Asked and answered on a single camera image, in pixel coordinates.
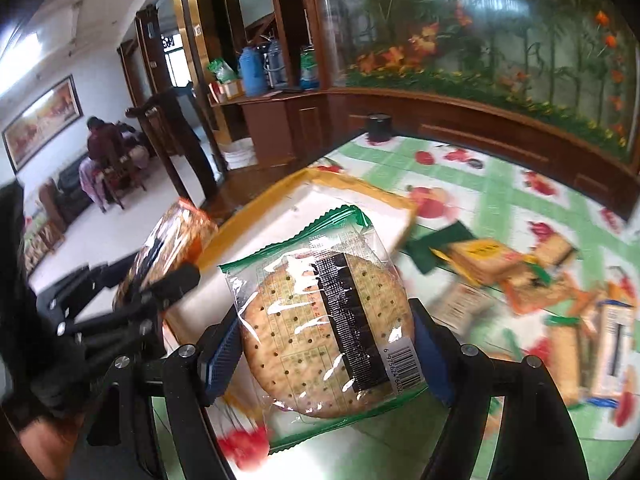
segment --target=framed painting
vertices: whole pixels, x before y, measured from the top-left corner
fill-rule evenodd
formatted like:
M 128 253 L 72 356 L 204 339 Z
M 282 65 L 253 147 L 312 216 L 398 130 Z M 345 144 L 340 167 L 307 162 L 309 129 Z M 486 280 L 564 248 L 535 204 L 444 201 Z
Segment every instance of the framed painting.
M 14 171 L 80 117 L 82 108 L 74 78 L 69 75 L 38 97 L 2 132 Z

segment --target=maroon shirt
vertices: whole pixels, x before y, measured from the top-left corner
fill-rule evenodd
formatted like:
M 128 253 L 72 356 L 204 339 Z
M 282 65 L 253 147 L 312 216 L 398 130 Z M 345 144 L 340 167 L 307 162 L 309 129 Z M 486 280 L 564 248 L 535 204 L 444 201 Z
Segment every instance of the maroon shirt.
M 126 154 L 122 135 L 119 133 L 115 124 L 106 123 L 96 128 L 86 140 L 86 147 L 89 152 L 89 158 L 95 160 L 102 167 L 106 168 L 109 162 L 109 145 L 112 144 L 115 154 L 123 156 Z

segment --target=blue gripper pad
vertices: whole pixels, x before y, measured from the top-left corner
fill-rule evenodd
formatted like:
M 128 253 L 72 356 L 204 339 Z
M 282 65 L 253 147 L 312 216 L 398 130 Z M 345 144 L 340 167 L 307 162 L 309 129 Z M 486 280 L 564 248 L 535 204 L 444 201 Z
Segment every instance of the blue gripper pad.
M 414 348 L 420 361 L 422 374 L 427 382 L 429 391 L 440 399 L 444 405 L 451 407 L 455 397 L 455 389 L 449 378 L 447 363 L 422 319 L 414 312 L 413 307 L 412 305 L 415 325 Z M 424 307 L 418 302 L 416 308 Z
M 412 309 L 415 325 L 415 352 L 420 361 L 422 373 L 430 392 L 445 405 L 453 404 L 455 390 L 449 379 L 449 371 L 443 355 L 431 338 L 420 316 Z M 235 311 L 235 318 L 220 340 L 220 345 L 207 362 L 205 392 L 207 398 L 215 400 L 221 397 L 228 387 L 231 376 L 242 355 L 242 340 L 240 338 L 240 321 Z
M 240 320 L 235 309 L 234 315 L 235 319 L 223 335 L 213 357 L 207 363 L 205 393 L 210 400 L 215 400 L 226 392 L 231 376 L 234 374 L 242 355 Z

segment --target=sofa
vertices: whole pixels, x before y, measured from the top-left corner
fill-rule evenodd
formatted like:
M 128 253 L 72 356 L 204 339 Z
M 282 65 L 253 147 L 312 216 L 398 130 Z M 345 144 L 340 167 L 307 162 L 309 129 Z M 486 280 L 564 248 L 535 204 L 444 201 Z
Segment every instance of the sofa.
M 80 187 L 78 174 L 78 167 L 86 156 L 84 153 L 60 171 L 57 182 L 50 178 L 38 190 L 38 198 L 47 216 L 62 233 L 92 204 Z

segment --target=round cracker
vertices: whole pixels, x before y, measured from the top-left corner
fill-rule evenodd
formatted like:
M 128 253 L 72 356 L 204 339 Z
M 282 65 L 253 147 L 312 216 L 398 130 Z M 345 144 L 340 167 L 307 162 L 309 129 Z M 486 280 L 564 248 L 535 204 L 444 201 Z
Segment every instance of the round cracker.
M 401 283 L 368 260 L 350 254 L 346 259 L 378 348 L 394 329 L 394 336 L 413 341 L 414 320 Z M 295 272 L 291 266 L 277 267 L 242 315 L 244 354 L 252 373 L 283 409 L 334 418 L 371 408 L 392 392 L 390 383 L 360 393 L 348 385 L 318 282 L 312 272 Z

